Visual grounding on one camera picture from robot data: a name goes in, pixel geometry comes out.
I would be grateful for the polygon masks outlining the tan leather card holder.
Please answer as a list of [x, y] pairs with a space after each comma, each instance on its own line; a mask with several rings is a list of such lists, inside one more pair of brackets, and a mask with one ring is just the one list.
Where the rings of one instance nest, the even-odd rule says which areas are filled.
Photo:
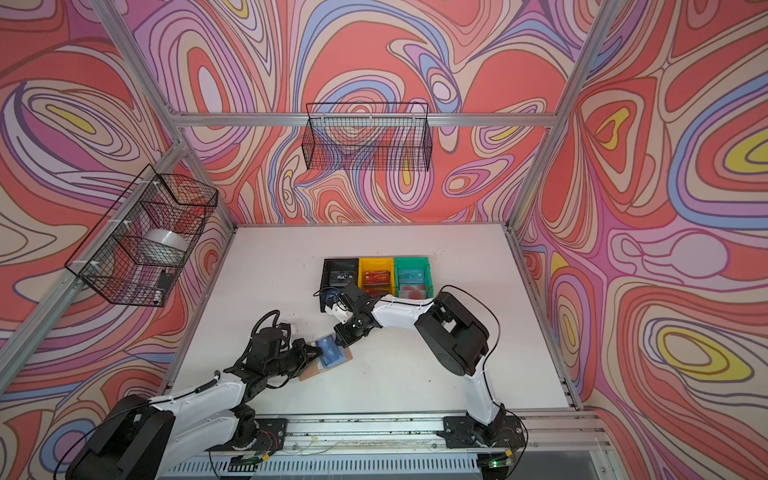
[[334, 369], [342, 364], [352, 360], [352, 354], [349, 348], [343, 348], [336, 343], [336, 335], [330, 334], [318, 338], [314, 347], [321, 350], [321, 355], [313, 360], [309, 366], [300, 374], [300, 381], [309, 380], [325, 371]]

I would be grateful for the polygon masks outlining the blue VIP credit card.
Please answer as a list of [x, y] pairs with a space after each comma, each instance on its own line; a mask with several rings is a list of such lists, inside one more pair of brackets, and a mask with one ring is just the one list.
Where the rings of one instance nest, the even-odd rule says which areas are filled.
[[335, 344], [333, 335], [317, 339], [315, 345], [321, 349], [320, 359], [324, 368], [333, 368], [346, 360], [346, 354]]

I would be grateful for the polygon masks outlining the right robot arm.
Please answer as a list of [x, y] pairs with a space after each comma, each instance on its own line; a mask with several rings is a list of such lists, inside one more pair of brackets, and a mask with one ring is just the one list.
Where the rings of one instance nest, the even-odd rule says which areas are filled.
[[527, 445], [522, 420], [495, 396], [486, 363], [495, 348], [487, 327], [459, 299], [444, 290], [433, 298], [374, 297], [356, 285], [331, 289], [323, 311], [339, 322], [336, 344], [349, 347], [375, 329], [417, 332], [437, 361], [464, 385], [466, 411], [446, 416], [436, 434], [450, 449], [501, 448], [516, 452]]

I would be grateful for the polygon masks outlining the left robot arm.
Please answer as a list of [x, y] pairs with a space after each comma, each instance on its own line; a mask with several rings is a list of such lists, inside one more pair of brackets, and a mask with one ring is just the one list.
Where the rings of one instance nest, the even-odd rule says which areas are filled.
[[157, 479], [213, 447], [252, 448], [260, 439], [273, 452], [279, 442], [260, 427], [250, 401], [290, 381], [322, 355], [295, 338], [272, 310], [251, 330], [234, 363], [196, 387], [153, 398], [130, 395], [76, 441], [54, 469], [56, 479]]

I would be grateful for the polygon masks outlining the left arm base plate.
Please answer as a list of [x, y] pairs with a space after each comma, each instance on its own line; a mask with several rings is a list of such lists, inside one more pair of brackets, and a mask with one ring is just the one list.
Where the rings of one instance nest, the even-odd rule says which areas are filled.
[[252, 426], [239, 429], [233, 440], [211, 448], [216, 452], [252, 451], [273, 454], [284, 448], [287, 436], [286, 418], [257, 419]]

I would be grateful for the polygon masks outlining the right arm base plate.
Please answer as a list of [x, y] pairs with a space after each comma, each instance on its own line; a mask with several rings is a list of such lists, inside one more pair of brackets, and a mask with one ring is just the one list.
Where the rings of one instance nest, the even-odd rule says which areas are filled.
[[484, 425], [468, 415], [446, 416], [436, 435], [449, 449], [507, 448], [515, 451], [526, 445], [526, 433], [520, 419], [504, 414]]

